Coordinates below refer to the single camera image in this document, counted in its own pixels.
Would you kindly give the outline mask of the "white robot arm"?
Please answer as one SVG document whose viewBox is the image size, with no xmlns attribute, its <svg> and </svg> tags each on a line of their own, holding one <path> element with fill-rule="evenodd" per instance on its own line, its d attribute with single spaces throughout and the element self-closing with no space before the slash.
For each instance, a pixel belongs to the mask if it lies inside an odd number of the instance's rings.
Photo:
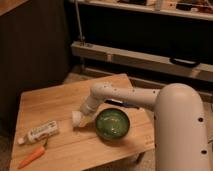
<svg viewBox="0 0 213 171">
<path fill-rule="evenodd" d="M 156 171 L 211 171 L 203 102 L 193 88 L 173 83 L 161 89 L 126 89 L 96 83 L 80 111 L 92 115 L 107 99 L 154 111 Z"/>
</svg>

